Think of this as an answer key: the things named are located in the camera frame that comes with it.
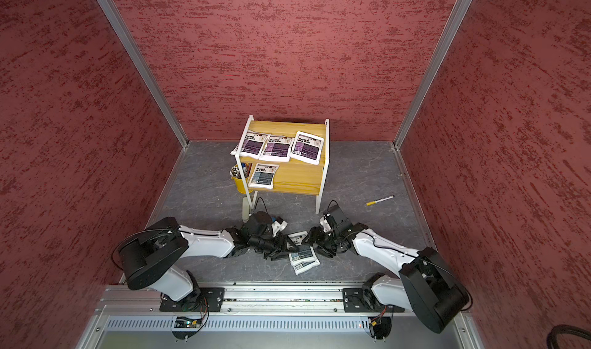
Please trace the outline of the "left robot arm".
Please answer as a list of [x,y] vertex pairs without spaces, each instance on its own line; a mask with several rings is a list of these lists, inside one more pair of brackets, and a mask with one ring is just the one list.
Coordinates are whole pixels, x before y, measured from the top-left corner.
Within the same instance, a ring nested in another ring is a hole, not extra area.
[[250,249],[265,259],[285,259],[300,250],[283,233],[286,225],[282,218],[265,211],[250,215],[241,227],[221,231],[181,226],[175,218],[167,217],[121,241],[112,252],[112,262],[124,273],[130,290],[150,288],[181,311],[197,311],[207,305],[205,294],[193,273],[177,266],[179,260],[235,258]]

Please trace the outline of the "beige eraser case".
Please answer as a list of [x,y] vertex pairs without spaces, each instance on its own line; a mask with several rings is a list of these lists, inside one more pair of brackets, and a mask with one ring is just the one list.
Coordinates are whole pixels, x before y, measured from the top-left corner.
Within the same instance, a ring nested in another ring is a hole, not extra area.
[[249,220],[251,207],[249,205],[249,198],[244,197],[242,201],[242,220],[246,223]]

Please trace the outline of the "yellow pen cup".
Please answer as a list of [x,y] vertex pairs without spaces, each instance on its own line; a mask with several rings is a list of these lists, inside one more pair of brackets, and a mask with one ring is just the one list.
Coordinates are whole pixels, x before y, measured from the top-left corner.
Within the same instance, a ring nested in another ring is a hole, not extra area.
[[245,178],[245,181],[249,180],[251,168],[251,163],[241,163],[240,166],[235,164],[230,171],[230,175],[232,179],[235,181],[236,188],[240,194],[246,194],[246,188],[243,183],[243,178]]

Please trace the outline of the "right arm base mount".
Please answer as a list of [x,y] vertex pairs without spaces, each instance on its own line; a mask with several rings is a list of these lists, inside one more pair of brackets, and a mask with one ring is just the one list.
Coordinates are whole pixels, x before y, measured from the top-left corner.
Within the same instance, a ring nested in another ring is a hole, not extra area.
[[346,313],[403,313],[404,308],[379,303],[371,290],[364,288],[344,288],[343,307]]

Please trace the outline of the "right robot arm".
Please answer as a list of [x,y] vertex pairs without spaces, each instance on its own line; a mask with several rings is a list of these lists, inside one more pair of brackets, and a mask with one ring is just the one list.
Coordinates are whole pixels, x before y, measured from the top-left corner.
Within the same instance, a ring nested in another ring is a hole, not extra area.
[[348,251],[368,258],[394,273],[373,275],[362,285],[361,306],[375,312],[388,307],[410,311],[432,332],[439,334],[472,303],[471,294],[433,248],[404,247],[362,223],[352,223],[334,205],[323,213],[320,226],[302,241],[326,258]]

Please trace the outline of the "purple coffee bag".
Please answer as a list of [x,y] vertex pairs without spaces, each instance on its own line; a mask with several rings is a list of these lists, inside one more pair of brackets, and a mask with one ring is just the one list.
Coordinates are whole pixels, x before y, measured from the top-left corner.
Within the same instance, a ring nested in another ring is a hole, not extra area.
[[320,136],[297,131],[289,156],[306,164],[319,165],[324,142]]
[[289,162],[293,142],[294,138],[291,137],[270,135],[259,159],[275,163]]
[[[248,130],[246,132],[245,139],[243,141],[243,145],[240,148],[239,156],[246,157],[246,158],[253,158],[253,159],[260,159],[260,156],[263,153],[264,146],[266,142],[269,140],[269,134],[254,132]],[[236,155],[238,152],[239,146],[236,146],[230,154],[232,156]]]

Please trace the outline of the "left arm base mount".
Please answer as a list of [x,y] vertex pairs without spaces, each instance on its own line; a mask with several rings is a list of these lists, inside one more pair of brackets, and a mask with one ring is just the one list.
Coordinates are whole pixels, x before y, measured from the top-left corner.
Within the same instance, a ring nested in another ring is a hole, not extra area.
[[199,293],[192,292],[180,301],[173,301],[161,294],[160,312],[220,312],[226,289],[223,287],[201,287]]

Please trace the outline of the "yellow handled screwdriver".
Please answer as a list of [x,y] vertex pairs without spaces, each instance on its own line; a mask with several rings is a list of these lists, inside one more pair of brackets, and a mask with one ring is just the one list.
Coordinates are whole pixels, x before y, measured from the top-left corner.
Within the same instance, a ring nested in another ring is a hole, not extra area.
[[389,201],[389,200],[392,200],[394,198],[395,198],[395,195],[390,195],[390,196],[385,197],[385,198],[381,198],[381,199],[378,199],[378,200],[375,200],[375,201],[367,202],[366,203],[366,206],[367,207],[374,206],[375,204],[382,203],[384,201]]

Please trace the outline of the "wooden two-tier shelf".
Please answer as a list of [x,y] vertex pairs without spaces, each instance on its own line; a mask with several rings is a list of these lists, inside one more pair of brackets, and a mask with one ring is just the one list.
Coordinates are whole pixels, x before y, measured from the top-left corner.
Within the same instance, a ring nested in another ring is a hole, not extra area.
[[324,139],[320,162],[317,165],[307,164],[297,159],[280,163],[271,189],[274,193],[314,196],[316,198],[315,213],[318,214],[330,163],[330,120],[326,119],[323,124],[292,123],[260,121],[249,115],[238,142],[239,147],[243,145],[249,131],[291,138],[301,131]]

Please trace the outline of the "aluminium rail frame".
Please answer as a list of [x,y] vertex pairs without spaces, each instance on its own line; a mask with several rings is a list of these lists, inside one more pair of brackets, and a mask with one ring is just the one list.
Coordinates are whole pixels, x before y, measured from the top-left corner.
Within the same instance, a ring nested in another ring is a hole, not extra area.
[[409,311],[371,311],[359,282],[205,283],[194,312],[164,312],[166,299],[124,285],[104,290],[81,348],[480,348],[468,314],[439,334]]

